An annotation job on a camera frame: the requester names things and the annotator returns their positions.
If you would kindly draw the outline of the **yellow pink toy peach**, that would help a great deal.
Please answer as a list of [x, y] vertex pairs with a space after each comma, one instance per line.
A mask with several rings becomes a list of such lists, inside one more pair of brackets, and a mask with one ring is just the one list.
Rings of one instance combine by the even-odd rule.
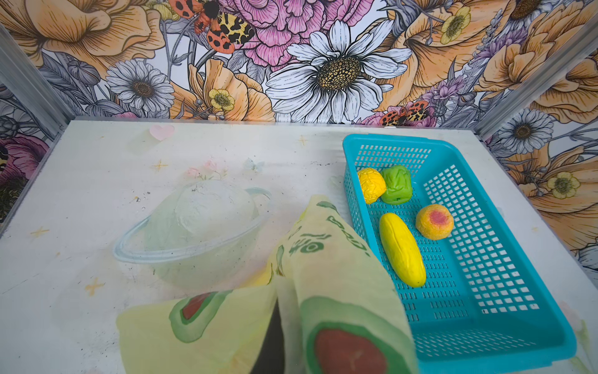
[[442, 240], [453, 232], [454, 218], [446, 207], [431, 204], [417, 213], [416, 229], [427, 239]]

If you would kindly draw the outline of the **yellow toy banana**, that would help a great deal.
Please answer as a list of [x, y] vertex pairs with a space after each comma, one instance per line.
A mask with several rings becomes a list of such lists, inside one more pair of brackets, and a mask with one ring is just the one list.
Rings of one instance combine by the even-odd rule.
[[380, 218], [379, 233], [387, 259], [399, 279], [411, 288], [422, 287], [427, 280], [425, 264], [406, 223], [398, 215], [386, 213]]

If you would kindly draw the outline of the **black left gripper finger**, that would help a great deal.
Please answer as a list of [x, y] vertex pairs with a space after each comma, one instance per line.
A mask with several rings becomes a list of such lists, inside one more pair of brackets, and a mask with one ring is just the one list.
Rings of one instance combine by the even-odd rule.
[[282, 374], [284, 370], [284, 336], [279, 303], [276, 302], [262, 347], [250, 374]]

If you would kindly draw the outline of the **green toy pepper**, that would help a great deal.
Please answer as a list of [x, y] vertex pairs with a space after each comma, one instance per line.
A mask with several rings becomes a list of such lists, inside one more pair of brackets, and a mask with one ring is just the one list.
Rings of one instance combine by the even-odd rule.
[[386, 183], [386, 191], [382, 195], [382, 201], [390, 205], [407, 203], [413, 196], [411, 173], [403, 165], [395, 165], [381, 171]]

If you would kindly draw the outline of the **yellow-green plastic bag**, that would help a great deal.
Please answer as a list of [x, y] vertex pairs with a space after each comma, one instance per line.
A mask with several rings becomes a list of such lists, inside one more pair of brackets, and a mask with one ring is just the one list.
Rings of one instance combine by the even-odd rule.
[[249, 373], [276, 302], [284, 373], [419, 370], [394, 283], [333, 203], [315, 195], [253, 285], [120, 314], [125, 371]]

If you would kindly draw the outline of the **yellow toy pepper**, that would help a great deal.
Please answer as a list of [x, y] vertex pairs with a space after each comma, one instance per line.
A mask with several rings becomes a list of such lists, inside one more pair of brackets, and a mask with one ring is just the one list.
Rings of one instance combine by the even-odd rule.
[[387, 190], [385, 179], [374, 168], [365, 168], [359, 171], [358, 179], [366, 204], [375, 203]]

